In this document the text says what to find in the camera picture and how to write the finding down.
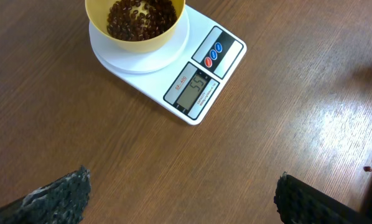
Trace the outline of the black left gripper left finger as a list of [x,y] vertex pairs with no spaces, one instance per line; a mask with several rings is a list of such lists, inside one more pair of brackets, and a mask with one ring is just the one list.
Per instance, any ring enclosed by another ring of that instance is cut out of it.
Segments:
[[1,207],[0,223],[78,224],[90,192],[90,171],[82,166]]

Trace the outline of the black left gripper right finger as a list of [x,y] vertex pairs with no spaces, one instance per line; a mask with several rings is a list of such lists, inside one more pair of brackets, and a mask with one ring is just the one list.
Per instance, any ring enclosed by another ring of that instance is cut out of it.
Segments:
[[274,203],[285,224],[372,224],[368,217],[284,172]]

